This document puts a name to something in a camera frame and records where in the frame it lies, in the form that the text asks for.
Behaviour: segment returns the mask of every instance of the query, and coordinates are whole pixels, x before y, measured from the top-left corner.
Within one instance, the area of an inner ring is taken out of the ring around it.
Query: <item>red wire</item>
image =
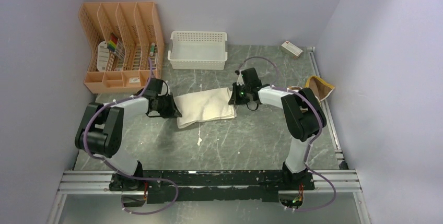
[[[148,199],[148,183],[145,182],[145,193],[143,194],[143,199]]]
[[[303,201],[303,192],[305,191],[305,188],[303,186],[303,183],[300,184],[300,188],[301,188],[301,193],[300,193],[300,200]]]

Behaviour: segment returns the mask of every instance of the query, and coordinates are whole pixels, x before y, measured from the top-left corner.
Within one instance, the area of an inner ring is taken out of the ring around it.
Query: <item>small box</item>
[[[294,58],[298,58],[301,55],[301,53],[303,52],[302,49],[296,47],[295,45],[293,45],[289,41],[285,41],[285,43],[283,43],[280,46],[280,50],[282,50],[284,53],[286,53],[288,55],[294,56]]]

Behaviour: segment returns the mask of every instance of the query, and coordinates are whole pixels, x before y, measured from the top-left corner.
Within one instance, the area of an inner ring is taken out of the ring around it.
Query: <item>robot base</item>
[[[261,199],[263,202],[280,202],[278,191],[314,190],[312,174],[303,171],[290,174],[287,170],[223,170],[223,171],[173,171],[145,170],[144,178],[170,179],[179,186],[177,201],[234,201]],[[142,181],[128,180],[114,174],[111,191],[143,191]],[[170,202],[175,196],[174,186],[164,182],[148,182],[147,204]],[[143,197],[125,199],[127,207],[142,206]]]

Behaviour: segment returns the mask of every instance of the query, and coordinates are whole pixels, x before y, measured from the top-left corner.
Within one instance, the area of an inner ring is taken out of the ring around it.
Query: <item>white cloth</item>
[[[174,97],[182,114],[177,118],[179,128],[185,128],[194,122],[233,119],[237,116],[233,105],[228,105],[231,97],[229,88],[193,92]]]

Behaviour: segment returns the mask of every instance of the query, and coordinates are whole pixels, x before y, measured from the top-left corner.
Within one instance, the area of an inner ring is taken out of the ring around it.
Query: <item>gray marble surface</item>
[[[175,96],[222,87],[232,89],[232,83],[237,80],[234,71],[251,56],[268,57],[276,63],[281,72],[276,82],[279,87],[304,86],[308,77],[314,75],[306,51],[295,60],[277,46],[229,45],[224,70],[174,70],[165,56],[162,79],[168,82]],[[264,60],[250,60],[246,63],[246,68],[249,67],[255,67],[264,84],[275,79],[272,65]],[[97,102],[127,96],[129,94],[101,94]],[[121,148],[138,159],[144,169],[280,169],[290,147],[283,111],[267,105],[260,105],[254,112],[243,105],[236,106],[236,110],[235,119],[194,123],[184,129],[177,128],[176,119],[138,116],[125,122]],[[314,143],[309,163],[314,169],[338,169],[327,128]],[[75,170],[108,168],[80,151]]]

